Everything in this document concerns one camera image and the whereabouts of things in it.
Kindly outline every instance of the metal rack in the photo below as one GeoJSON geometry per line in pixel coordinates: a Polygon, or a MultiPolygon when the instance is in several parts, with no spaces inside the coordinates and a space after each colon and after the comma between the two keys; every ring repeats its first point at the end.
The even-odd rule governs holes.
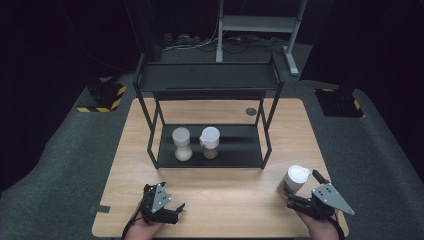
{"type": "Polygon", "coordinates": [[[158,63],[146,62],[141,55],[133,81],[147,124],[150,138],[147,152],[156,169],[168,168],[265,168],[271,154],[268,130],[280,98],[284,81],[281,78],[281,60],[274,54],[266,63],[158,63]],[[268,115],[263,102],[266,93],[275,92],[268,115]],[[155,100],[153,118],[150,117],[144,95],[155,100]],[[254,124],[168,124],[164,118],[161,101],[172,100],[258,100],[259,106],[254,124]],[[158,120],[162,122],[162,135],[157,159],[152,151],[158,120]],[[262,157],[258,123],[262,121],[267,152],[262,157]],[[196,139],[206,126],[221,131],[220,153],[214,161],[205,161],[196,139]],[[185,127],[191,133],[193,156],[180,162],[175,158],[172,132],[185,127]]]}
{"type": "Polygon", "coordinates": [[[218,22],[218,46],[216,49],[216,62],[222,62],[222,36],[223,31],[247,31],[247,32],[282,32],[290,33],[288,46],[284,46],[284,55],[293,76],[298,76],[296,63],[292,50],[297,32],[302,22],[307,0],[301,0],[296,17],[263,17],[263,16],[234,16],[224,15],[224,0],[220,0],[218,22]]]}

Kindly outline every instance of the dark background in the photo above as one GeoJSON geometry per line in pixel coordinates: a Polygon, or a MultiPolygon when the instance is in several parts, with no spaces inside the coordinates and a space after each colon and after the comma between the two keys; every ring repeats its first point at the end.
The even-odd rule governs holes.
{"type": "MultiPolygon", "coordinates": [[[[295,16],[299,4],[227,3],[227,14],[275,16],[295,16]]],[[[217,8],[214,0],[1,1],[0,190],[33,169],[88,80],[134,71],[140,52],[158,60],[152,46],[165,32],[211,37],[217,8]]],[[[421,0],[309,1],[297,38],[314,44],[301,79],[364,91],[421,179],[423,15],[421,0]]]]}

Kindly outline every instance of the wooden table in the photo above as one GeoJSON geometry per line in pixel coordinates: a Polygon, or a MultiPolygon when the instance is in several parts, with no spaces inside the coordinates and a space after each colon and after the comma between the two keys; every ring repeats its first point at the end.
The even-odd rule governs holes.
{"type": "MultiPolygon", "coordinates": [[[[265,100],[265,112],[271,102],[272,99],[265,100]]],[[[151,99],[147,99],[146,103],[154,105],[151,99]]],[[[255,117],[248,116],[245,110],[257,106],[257,101],[173,101],[164,102],[162,110],[168,123],[254,122],[255,117]]],[[[302,101],[280,99],[269,132],[273,151],[264,170],[156,170],[146,151],[150,131],[140,104],[135,99],[100,202],[100,205],[111,208],[109,213],[97,213],[93,234],[96,237],[121,236],[141,200],[144,185],[165,181],[165,189],[172,197],[166,208],[175,210],[183,202],[186,207],[179,216],[180,221],[176,225],[167,224],[157,237],[309,236],[303,222],[292,209],[286,207],[286,200],[276,191],[285,172],[294,164],[316,169],[324,178],[330,179],[302,101]]],[[[159,135],[156,134],[156,143],[159,142],[159,135]]],[[[319,183],[311,176],[297,195],[311,197],[311,189],[318,186],[319,183]]],[[[339,217],[347,235],[349,229],[341,212],[339,217]]]]}

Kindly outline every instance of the black cable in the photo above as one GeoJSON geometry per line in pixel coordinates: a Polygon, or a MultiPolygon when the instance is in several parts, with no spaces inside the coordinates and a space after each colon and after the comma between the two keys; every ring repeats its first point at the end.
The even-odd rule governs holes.
{"type": "MultiPolygon", "coordinates": [[[[247,0],[245,0],[245,1],[243,2],[243,5],[241,6],[241,8],[240,8],[240,10],[239,10],[238,15],[240,15],[240,14],[241,14],[241,12],[243,11],[243,9],[244,9],[244,7],[245,7],[246,3],[247,3],[247,0]]],[[[168,42],[168,43],[173,44],[173,45],[171,45],[171,46],[166,46],[166,47],[165,47],[165,49],[166,49],[166,50],[174,50],[174,49],[193,49],[193,48],[195,48],[195,49],[197,49],[197,50],[199,50],[199,51],[202,51],[202,52],[213,52],[213,51],[215,51],[215,49],[214,49],[214,50],[211,50],[211,51],[209,51],[209,50],[204,50],[204,49],[201,49],[201,47],[203,47],[203,46],[211,46],[211,45],[210,45],[210,43],[213,43],[213,42],[215,42],[215,41],[216,41],[216,40],[213,40],[212,38],[215,36],[216,31],[217,31],[217,28],[218,28],[219,7],[220,7],[220,6],[219,6],[219,4],[218,4],[217,23],[216,23],[215,31],[214,31],[214,33],[213,33],[213,35],[212,35],[211,39],[209,39],[209,40],[208,40],[208,41],[209,41],[209,43],[208,43],[208,44],[205,44],[205,45],[202,45],[202,44],[200,44],[200,45],[196,45],[196,44],[198,44],[198,43],[201,43],[202,41],[198,40],[198,41],[196,41],[196,42],[192,42],[192,41],[187,41],[187,39],[183,38],[183,44],[184,44],[184,45],[187,45],[187,46],[181,46],[181,47],[179,47],[178,45],[180,45],[181,43],[179,42],[179,39],[180,39],[180,38],[178,38],[178,39],[176,39],[176,40],[175,40],[175,41],[173,41],[173,42],[168,42]]]]}
{"type": "Polygon", "coordinates": [[[337,234],[339,235],[339,240],[344,240],[345,235],[339,223],[336,220],[332,219],[331,217],[328,217],[328,221],[336,228],[337,234]]]}
{"type": "Polygon", "coordinates": [[[77,34],[77,32],[76,32],[76,30],[75,30],[75,28],[74,28],[74,26],[72,25],[72,23],[71,23],[71,20],[69,19],[69,16],[68,16],[68,14],[66,13],[66,11],[65,11],[65,8],[63,7],[63,5],[62,5],[62,2],[60,1],[60,0],[58,0],[58,2],[59,2],[59,5],[60,5],[60,8],[62,9],[62,12],[63,12],[63,14],[65,15],[65,18],[66,18],[66,21],[68,22],[68,24],[69,24],[69,27],[72,29],[72,32],[73,32],[73,34],[75,35],[75,37],[76,37],[76,39],[77,39],[77,41],[78,41],[78,44],[80,45],[80,47],[81,47],[81,49],[85,52],[85,54],[88,56],[88,57],[90,57],[90,58],[92,58],[93,60],[95,60],[95,61],[97,61],[97,62],[99,62],[99,63],[101,63],[101,64],[103,64],[103,65],[105,65],[105,66],[108,66],[108,67],[110,67],[110,68],[113,68],[113,69],[115,69],[115,70],[119,70],[119,71],[122,71],[122,72],[125,72],[125,73],[131,73],[132,71],[129,71],[129,70],[126,70],[126,69],[122,69],[122,68],[119,68],[119,67],[115,67],[115,66],[113,66],[113,65],[110,65],[110,64],[108,64],[108,63],[105,63],[105,62],[103,62],[103,61],[101,61],[100,59],[98,59],[98,58],[96,58],[96,57],[94,57],[93,55],[91,55],[85,48],[84,48],[84,45],[82,44],[82,42],[81,42],[81,39],[78,37],[78,34],[77,34]]]}
{"type": "Polygon", "coordinates": [[[234,40],[234,39],[227,39],[228,41],[225,41],[225,42],[229,42],[229,43],[231,43],[232,45],[236,45],[236,46],[243,46],[244,44],[247,44],[246,46],[245,46],[245,48],[244,49],[242,49],[241,51],[237,51],[237,52],[231,52],[231,51],[228,51],[227,49],[225,49],[225,45],[224,45],[224,43],[222,44],[222,50],[224,51],[224,52],[226,52],[226,53],[229,53],[229,54],[240,54],[240,53],[242,53],[242,52],[245,52],[247,49],[249,49],[250,48],[250,41],[242,41],[241,39],[240,40],[234,40]]]}
{"type": "Polygon", "coordinates": [[[272,43],[269,43],[269,44],[267,44],[267,45],[263,45],[263,44],[255,44],[255,43],[259,43],[259,42],[262,42],[263,40],[265,40],[265,39],[263,39],[263,38],[251,39],[251,38],[248,38],[247,36],[245,36],[245,38],[246,38],[248,41],[250,41],[250,43],[251,43],[252,45],[257,46],[257,47],[273,47],[273,46],[282,45],[282,44],[284,44],[284,43],[286,42],[285,40],[276,40],[276,41],[274,41],[274,42],[272,42],[272,43]]]}
{"type": "Polygon", "coordinates": [[[336,210],[335,213],[334,213],[334,215],[336,216],[336,221],[337,222],[339,222],[339,215],[338,215],[338,213],[339,213],[339,210],[336,210]]]}
{"type": "Polygon", "coordinates": [[[202,41],[200,41],[200,39],[194,39],[194,40],[190,40],[190,41],[189,41],[188,39],[183,38],[182,40],[183,40],[183,42],[184,42],[185,44],[191,44],[191,45],[193,45],[193,46],[195,46],[195,44],[198,44],[198,43],[202,42],[202,41]]]}
{"type": "Polygon", "coordinates": [[[201,46],[201,47],[196,47],[196,49],[199,50],[199,51],[202,51],[202,52],[215,52],[216,51],[216,44],[214,44],[214,45],[208,44],[208,45],[205,45],[205,46],[212,46],[213,48],[212,48],[212,50],[204,50],[204,49],[202,49],[202,47],[204,47],[204,46],[201,46]]]}

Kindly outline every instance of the cup lid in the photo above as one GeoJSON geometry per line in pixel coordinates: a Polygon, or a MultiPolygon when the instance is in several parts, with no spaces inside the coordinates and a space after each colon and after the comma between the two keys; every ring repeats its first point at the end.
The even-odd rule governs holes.
{"type": "Polygon", "coordinates": [[[172,132],[175,145],[182,147],[190,143],[190,132],[187,128],[179,127],[172,132]]]}
{"type": "Polygon", "coordinates": [[[203,129],[200,136],[201,145],[208,149],[214,149],[219,145],[219,130],[215,127],[203,129]]]}
{"type": "Polygon", "coordinates": [[[308,180],[311,171],[299,165],[293,165],[289,168],[289,177],[296,183],[305,183],[308,180]]]}

